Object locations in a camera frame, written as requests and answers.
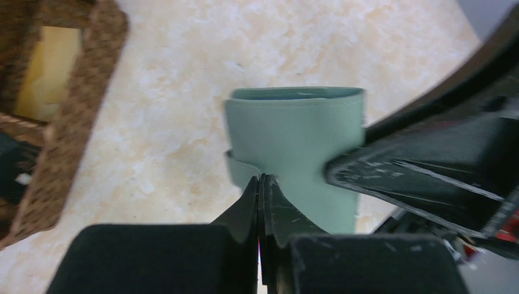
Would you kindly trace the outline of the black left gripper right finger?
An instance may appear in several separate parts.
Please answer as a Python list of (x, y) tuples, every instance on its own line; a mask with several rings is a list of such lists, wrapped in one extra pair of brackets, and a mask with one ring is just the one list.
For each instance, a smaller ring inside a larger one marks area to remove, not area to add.
[(307, 265), (309, 250), (292, 245), (300, 239), (320, 241), (328, 236), (285, 197), (273, 175), (261, 175), (259, 251), (262, 283), (268, 293), (328, 293), (322, 263)]

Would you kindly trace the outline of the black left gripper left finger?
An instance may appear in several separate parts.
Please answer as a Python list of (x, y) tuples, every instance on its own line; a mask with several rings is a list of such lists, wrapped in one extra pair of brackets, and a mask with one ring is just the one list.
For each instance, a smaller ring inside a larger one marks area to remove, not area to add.
[(222, 293), (256, 293), (258, 287), (258, 178), (213, 225), (228, 232), (223, 253)]

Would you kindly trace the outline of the green card holder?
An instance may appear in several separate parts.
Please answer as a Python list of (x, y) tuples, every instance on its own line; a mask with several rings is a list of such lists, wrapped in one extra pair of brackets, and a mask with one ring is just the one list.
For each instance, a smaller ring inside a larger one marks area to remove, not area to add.
[(364, 144), (361, 88), (242, 88), (224, 103), (230, 178), (272, 175), (284, 196), (329, 233), (353, 233), (359, 195), (329, 185), (331, 159)]

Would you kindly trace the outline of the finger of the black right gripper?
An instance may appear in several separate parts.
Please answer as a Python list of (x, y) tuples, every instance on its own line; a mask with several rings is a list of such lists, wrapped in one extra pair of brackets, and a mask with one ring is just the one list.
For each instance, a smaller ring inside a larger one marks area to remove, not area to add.
[(331, 160), (331, 185), (476, 238), (518, 211), (518, 99), (467, 103)]
[(366, 144), (416, 126), (482, 111), (493, 96), (518, 94), (518, 5), (451, 76), (366, 130)]

